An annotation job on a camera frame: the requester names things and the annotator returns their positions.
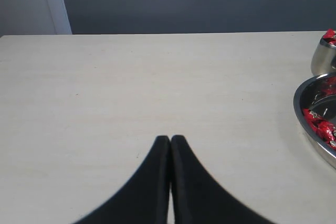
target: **small metal cup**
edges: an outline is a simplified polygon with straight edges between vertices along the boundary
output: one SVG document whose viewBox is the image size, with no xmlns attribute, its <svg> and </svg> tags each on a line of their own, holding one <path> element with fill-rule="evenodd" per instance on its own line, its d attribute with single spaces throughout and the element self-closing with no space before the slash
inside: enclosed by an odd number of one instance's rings
<svg viewBox="0 0 336 224">
<path fill-rule="evenodd" d="M 336 46 L 321 38 L 311 60 L 311 72 L 314 76 L 336 72 Z"/>
</svg>

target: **white door frame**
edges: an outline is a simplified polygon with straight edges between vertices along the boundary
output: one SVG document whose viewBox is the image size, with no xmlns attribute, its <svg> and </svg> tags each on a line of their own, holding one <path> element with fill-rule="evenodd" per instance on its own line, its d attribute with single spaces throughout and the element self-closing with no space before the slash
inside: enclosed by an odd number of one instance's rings
<svg viewBox="0 0 336 224">
<path fill-rule="evenodd" d="M 72 34 L 64 0 L 47 0 L 56 34 Z"/>
</svg>

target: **white table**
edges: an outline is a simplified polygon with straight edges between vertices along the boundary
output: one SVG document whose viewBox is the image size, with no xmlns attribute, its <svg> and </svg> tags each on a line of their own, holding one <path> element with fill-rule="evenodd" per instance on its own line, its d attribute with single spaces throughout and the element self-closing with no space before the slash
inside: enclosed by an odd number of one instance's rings
<svg viewBox="0 0 336 224">
<path fill-rule="evenodd" d="M 159 134 L 185 135 L 214 178 L 267 218 L 335 223 L 336 171 L 292 108 L 322 34 L 1 38 L 0 223 L 77 220 Z"/>
</svg>

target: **table surface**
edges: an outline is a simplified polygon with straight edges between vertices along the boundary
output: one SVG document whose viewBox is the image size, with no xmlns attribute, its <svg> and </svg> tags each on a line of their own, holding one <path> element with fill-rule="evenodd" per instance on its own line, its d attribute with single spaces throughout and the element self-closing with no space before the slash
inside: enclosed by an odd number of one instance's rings
<svg viewBox="0 0 336 224">
<path fill-rule="evenodd" d="M 322 34 L 2 37 L 0 223 L 74 222 L 161 134 L 270 220 L 334 223 L 336 172 L 292 107 Z"/>
</svg>

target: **gray wall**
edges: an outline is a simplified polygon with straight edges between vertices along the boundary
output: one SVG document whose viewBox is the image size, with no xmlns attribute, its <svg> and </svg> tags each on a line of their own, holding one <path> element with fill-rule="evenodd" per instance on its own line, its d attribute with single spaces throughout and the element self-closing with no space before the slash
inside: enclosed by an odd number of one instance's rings
<svg viewBox="0 0 336 224">
<path fill-rule="evenodd" d="M 331 0 L 65 0 L 74 34 L 336 28 Z"/>
<path fill-rule="evenodd" d="M 0 0 L 0 36 L 55 34 L 47 0 Z"/>
</svg>

